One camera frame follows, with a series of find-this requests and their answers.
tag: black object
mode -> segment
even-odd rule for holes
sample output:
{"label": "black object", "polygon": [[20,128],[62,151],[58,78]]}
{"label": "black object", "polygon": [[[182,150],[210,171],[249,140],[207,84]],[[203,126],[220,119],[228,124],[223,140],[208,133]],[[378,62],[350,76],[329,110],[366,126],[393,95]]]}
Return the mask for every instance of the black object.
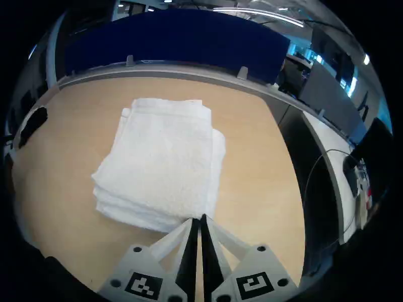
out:
{"label": "black object", "polygon": [[317,26],[314,26],[312,31],[311,49],[336,70],[337,81],[340,82],[343,79],[347,85],[351,85],[354,75],[353,61],[332,38]]}
{"label": "black object", "polygon": [[392,134],[380,119],[375,118],[362,141],[344,159],[343,172],[346,175],[357,161],[364,160],[374,203],[380,200],[392,180],[396,164],[393,148]]}
{"label": "black object", "polygon": [[363,122],[365,122],[365,119],[367,118],[367,114],[368,114],[368,110],[369,110],[369,107],[367,105],[367,98],[368,98],[368,91],[365,93],[361,104],[357,108],[358,111],[361,111],[361,110],[364,109],[364,113],[362,115],[362,121]]}
{"label": "black object", "polygon": [[40,107],[28,119],[25,128],[21,131],[21,139],[19,148],[23,147],[31,135],[47,120],[47,110],[45,107]]}
{"label": "black object", "polygon": [[207,225],[206,214],[200,219],[201,251],[203,253],[203,286],[205,302],[211,301],[213,291],[224,282],[218,257]]}
{"label": "black object", "polygon": [[199,220],[193,219],[175,280],[176,284],[187,294],[189,302],[194,302],[195,299],[198,227]]}

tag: stack of towels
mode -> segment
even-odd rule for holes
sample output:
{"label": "stack of towels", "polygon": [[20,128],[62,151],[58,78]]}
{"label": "stack of towels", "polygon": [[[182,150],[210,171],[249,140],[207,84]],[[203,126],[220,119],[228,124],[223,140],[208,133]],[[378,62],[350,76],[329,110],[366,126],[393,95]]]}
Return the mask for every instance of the stack of towels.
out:
{"label": "stack of towels", "polygon": [[225,138],[201,100],[134,100],[92,175],[97,210],[161,232],[214,217],[224,155]]}

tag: white desk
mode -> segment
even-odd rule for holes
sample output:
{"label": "white desk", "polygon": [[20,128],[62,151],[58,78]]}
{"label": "white desk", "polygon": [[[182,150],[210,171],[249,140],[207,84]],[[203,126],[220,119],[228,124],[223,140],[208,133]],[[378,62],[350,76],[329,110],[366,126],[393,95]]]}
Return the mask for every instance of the white desk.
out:
{"label": "white desk", "polygon": [[339,242],[344,244],[356,231],[356,200],[343,173],[343,160],[347,155],[338,151],[328,153],[326,151],[338,149],[349,154],[351,152],[350,145],[316,117],[307,112],[303,112],[302,116],[321,152],[324,154],[323,158],[330,173],[337,201]]}

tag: window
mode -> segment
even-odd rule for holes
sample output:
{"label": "window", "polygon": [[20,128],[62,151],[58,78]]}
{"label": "window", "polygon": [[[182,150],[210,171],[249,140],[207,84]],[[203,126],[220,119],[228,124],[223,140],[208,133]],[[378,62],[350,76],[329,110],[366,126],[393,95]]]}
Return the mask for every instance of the window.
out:
{"label": "window", "polygon": [[116,20],[144,13],[146,6],[139,3],[120,1],[117,6]]}

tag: screw hole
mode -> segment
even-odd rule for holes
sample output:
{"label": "screw hole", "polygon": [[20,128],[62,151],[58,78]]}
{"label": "screw hole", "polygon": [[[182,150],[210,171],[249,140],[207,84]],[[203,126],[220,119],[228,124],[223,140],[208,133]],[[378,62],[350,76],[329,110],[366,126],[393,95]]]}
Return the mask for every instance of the screw hole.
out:
{"label": "screw hole", "polygon": [[278,282],[277,282],[277,284],[278,284],[278,286],[286,286],[287,284],[288,284],[288,280],[286,279],[286,278],[283,278],[283,279],[280,279]]}
{"label": "screw hole", "polygon": [[122,285],[122,283],[118,279],[112,279],[110,281],[110,285],[113,287],[120,287]]}
{"label": "screw hole", "polygon": [[183,299],[180,296],[170,296],[168,302],[182,302]]}
{"label": "screw hole", "polygon": [[216,299],[216,302],[230,302],[230,301],[231,301],[231,296],[229,296],[227,294],[221,295]]}

